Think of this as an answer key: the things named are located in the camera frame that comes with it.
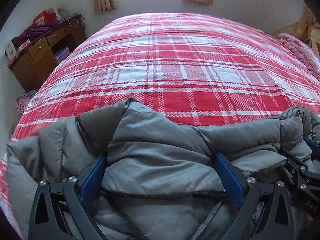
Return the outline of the grey puffer jacket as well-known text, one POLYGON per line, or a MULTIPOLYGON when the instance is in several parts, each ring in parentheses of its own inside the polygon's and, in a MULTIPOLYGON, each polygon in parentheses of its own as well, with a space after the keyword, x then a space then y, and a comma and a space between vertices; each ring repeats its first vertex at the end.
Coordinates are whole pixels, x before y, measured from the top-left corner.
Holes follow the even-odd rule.
POLYGON ((304 107, 197 127, 121 101, 9 144, 10 202, 27 239, 295 239, 308 213, 281 179, 280 150, 319 174, 304 137, 319 142, 319 116, 304 107), (231 202, 213 168, 217 153, 245 176, 242 206, 231 202), (83 206, 79 176, 101 155, 101 189, 83 206))

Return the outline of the pink folded blanket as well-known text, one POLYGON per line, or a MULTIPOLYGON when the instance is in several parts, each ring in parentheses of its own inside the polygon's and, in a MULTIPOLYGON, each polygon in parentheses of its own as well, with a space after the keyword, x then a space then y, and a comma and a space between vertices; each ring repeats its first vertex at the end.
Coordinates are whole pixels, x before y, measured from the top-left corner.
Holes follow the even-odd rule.
POLYGON ((308 45, 286 33, 280 33, 278 41, 290 50, 306 66, 309 72, 319 80, 319 56, 308 45))

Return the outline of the wooden headboard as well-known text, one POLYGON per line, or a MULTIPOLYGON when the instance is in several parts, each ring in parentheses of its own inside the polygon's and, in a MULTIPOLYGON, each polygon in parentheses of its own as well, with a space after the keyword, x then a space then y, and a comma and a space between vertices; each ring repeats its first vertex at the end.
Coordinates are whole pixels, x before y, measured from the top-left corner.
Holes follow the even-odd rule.
POLYGON ((320 30, 318 28, 311 28, 310 38, 312 50, 319 55, 319 45, 320 45, 320 30))

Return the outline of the yellow tied curtain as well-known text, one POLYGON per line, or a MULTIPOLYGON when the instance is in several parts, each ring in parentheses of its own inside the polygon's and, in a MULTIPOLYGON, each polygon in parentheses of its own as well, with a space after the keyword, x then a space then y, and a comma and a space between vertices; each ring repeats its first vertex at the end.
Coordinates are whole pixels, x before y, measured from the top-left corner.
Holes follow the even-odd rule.
POLYGON ((319 39, 319 22, 305 3, 303 5, 300 20, 292 25, 277 30, 272 36, 278 37, 281 33, 287 33, 304 42, 308 42, 313 36, 319 39))

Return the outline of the red plaid bed sheet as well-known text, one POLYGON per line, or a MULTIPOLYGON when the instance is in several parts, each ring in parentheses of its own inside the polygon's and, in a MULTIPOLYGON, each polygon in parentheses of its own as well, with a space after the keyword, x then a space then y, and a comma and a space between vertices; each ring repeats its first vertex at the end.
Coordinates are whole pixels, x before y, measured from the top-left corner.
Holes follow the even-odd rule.
MULTIPOLYGON (((199 14, 119 18, 83 42, 49 75, 12 143, 57 121, 135 100, 177 124, 225 126, 304 107, 319 116, 319 80, 277 39, 199 14)), ((20 231, 1 162, 1 239, 20 231)))

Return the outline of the brown wooden desk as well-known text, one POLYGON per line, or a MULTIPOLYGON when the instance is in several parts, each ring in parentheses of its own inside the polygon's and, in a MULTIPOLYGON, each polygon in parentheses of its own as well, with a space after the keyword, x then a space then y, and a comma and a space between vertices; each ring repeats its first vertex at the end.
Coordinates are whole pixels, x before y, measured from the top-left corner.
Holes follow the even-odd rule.
POLYGON ((55 55, 64 48, 71 53, 87 37, 85 19, 76 14, 31 42, 13 59, 8 68, 25 90, 38 90, 57 67, 55 55))

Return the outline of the purple box in desk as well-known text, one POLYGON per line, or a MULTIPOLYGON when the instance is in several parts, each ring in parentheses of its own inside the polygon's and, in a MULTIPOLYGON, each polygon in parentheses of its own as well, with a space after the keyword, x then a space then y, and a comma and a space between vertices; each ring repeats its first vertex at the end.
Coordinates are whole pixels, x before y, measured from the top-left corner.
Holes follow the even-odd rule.
POLYGON ((57 61, 57 64, 60 64, 64 59, 66 59, 70 54, 69 48, 65 47, 61 50, 59 50, 56 54, 55 54, 55 59, 57 61))

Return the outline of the white gift box on desk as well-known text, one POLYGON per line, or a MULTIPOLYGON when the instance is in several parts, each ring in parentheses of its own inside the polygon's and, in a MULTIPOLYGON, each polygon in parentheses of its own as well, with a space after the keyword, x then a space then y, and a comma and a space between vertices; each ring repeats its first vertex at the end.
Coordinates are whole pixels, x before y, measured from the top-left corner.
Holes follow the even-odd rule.
POLYGON ((11 61, 16 56, 16 49, 15 49, 15 46, 14 46, 12 40, 9 40, 5 44, 4 48, 5 48, 5 52, 7 54, 9 61, 11 61))

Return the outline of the purple garment on desk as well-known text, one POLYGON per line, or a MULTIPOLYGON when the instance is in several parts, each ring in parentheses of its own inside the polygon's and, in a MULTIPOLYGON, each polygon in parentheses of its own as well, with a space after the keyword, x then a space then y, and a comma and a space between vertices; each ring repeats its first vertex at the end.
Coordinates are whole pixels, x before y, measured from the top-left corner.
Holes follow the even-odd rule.
POLYGON ((41 25, 37 25, 36 23, 34 23, 27 29, 25 29, 19 36, 13 38, 11 41, 14 46, 20 47, 25 41, 29 40, 30 42, 32 42, 47 31, 56 28, 59 24, 59 21, 52 21, 41 25))

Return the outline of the red box on desk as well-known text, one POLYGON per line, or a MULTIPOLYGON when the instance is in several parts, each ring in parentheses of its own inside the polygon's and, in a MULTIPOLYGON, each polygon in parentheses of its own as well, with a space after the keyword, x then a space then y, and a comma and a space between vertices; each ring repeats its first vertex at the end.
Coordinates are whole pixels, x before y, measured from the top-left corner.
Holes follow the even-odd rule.
POLYGON ((33 24, 43 25, 56 20, 54 11, 43 11, 33 19, 33 24))

